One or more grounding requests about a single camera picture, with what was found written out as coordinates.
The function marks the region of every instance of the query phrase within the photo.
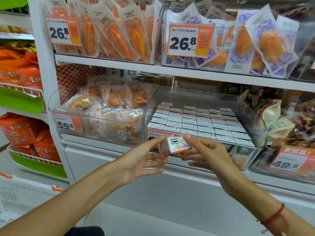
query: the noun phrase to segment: white floor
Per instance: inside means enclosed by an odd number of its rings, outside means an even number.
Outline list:
[[[7,150],[0,153],[0,172],[47,185],[58,185],[63,189],[69,187],[67,182],[19,169]],[[106,203],[97,205],[82,226],[100,226],[105,236],[217,236]]]

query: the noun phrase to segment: green shelf liner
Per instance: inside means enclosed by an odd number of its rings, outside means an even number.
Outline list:
[[[0,0],[0,10],[24,7],[27,0]]]
[[[65,169],[63,168],[63,166],[50,165],[43,162],[35,161],[32,159],[26,158],[20,154],[17,154],[15,152],[10,152],[10,155],[16,163],[24,167],[30,168],[32,170],[36,170],[38,172],[45,173],[47,175],[67,178],[67,174],[65,173]]]
[[[40,115],[44,110],[44,100],[14,89],[0,87],[0,106]]]

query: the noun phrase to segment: bracelet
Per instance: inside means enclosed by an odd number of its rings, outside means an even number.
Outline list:
[[[284,207],[285,207],[285,205],[282,203],[282,206],[281,206],[280,210],[278,210],[277,213],[275,213],[273,216],[271,216],[270,219],[268,219],[265,222],[262,222],[261,224],[263,226],[265,226],[266,228],[268,228],[268,226],[271,223],[273,223],[274,221],[276,221],[279,218],[282,218],[284,220],[285,225],[286,225],[286,229],[285,229],[285,232],[284,232],[284,233],[286,233],[289,230],[290,225],[289,225],[289,222],[288,222],[287,218],[281,214],[281,212],[283,211]]]

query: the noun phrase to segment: price tag reading 26.8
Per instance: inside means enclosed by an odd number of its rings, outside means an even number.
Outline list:
[[[83,132],[79,115],[61,112],[53,112],[53,115],[55,117],[58,128]]]
[[[46,23],[52,43],[82,46],[76,18],[46,17]]]
[[[168,55],[207,58],[214,26],[170,24]]]

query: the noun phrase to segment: forearm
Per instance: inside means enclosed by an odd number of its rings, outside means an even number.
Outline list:
[[[239,181],[239,185],[237,185],[239,189],[235,199],[260,222],[266,222],[279,211],[282,205],[272,195],[244,175],[240,177]],[[285,207],[281,215],[286,218],[289,228],[287,228],[283,218],[278,218],[267,227],[274,235],[281,235],[282,232],[285,232],[287,236],[315,235],[315,228],[288,208]]]
[[[119,188],[115,163],[108,163],[51,200],[0,229],[5,236],[63,236]]]

